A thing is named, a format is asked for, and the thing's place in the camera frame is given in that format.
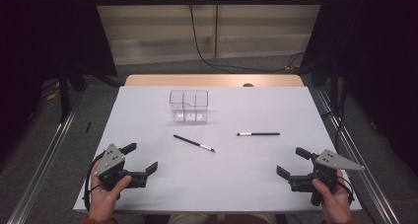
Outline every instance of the white tabletop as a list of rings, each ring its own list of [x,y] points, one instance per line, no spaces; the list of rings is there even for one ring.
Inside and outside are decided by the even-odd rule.
[[[209,93],[205,124],[174,122],[172,90]],[[280,132],[279,136],[237,136],[238,132]],[[173,137],[214,148],[216,153]],[[125,169],[142,172],[159,162],[145,188],[123,191],[119,211],[138,212],[292,212],[319,210],[311,194],[292,192],[276,166],[306,175],[311,161],[295,154],[302,147],[316,154],[334,151],[306,87],[121,87],[97,154],[109,143],[138,148],[126,156]],[[75,210],[85,210],[83,188]],[[351,209],[361,209],[354,201]]]

